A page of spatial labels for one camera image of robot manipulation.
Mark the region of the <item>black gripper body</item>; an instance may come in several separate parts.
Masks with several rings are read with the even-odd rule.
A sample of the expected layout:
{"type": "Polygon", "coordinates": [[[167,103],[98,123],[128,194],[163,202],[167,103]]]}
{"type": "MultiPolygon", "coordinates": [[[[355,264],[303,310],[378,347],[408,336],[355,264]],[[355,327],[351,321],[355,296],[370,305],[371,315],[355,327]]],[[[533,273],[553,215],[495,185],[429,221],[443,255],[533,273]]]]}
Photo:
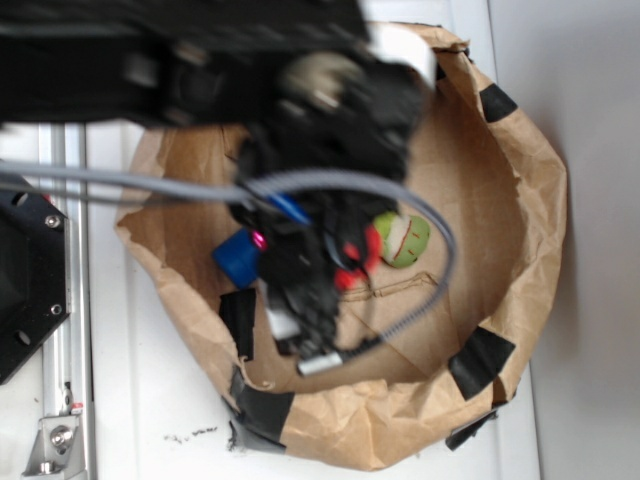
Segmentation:
{"type": "MultiPolygon", "coordinates": [[[[407,153],[407,146],[394,140],[285,145],[271,134],[253,134],[241,144],[236,181],[244,185],[285,171],[344,168],[402,182],[407,153]]],[[[363,246],[364,229],[374,226],[377,216],[397,210],[396,200],[352,186],[277,193],[231,207],[260,252],[258,278],[270,307],[292,323],[291,332],[274,335],[281,354],[317,358],[335,350],[345,292],[334,283],[341,265],[338,247],[348,241],[363,246]]]]}

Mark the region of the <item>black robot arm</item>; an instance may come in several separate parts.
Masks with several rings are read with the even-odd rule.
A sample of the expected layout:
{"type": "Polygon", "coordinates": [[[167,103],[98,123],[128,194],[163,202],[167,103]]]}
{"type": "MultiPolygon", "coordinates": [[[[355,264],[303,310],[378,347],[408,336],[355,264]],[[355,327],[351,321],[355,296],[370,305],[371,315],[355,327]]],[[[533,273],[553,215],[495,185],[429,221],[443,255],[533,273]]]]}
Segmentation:
{"type": "Polygon", "coordinates": [[[1,118],[249,131],[216,263],[263,281],[279,349],[335,351],[338,302],[382,251],[423,90],[354,1],[5,1],[1,118]]]}

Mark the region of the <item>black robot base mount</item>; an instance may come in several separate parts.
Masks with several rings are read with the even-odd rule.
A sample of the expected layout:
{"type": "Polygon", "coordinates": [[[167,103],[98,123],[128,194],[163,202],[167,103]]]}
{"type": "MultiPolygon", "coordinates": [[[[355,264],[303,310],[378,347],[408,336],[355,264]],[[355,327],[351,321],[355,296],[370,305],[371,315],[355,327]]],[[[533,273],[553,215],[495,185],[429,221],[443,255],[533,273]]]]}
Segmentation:
{"type": "Polygon", "coordinates": [[[1,383],[68,317],[66,216],[21,176],[1,174],[1,383]]]}

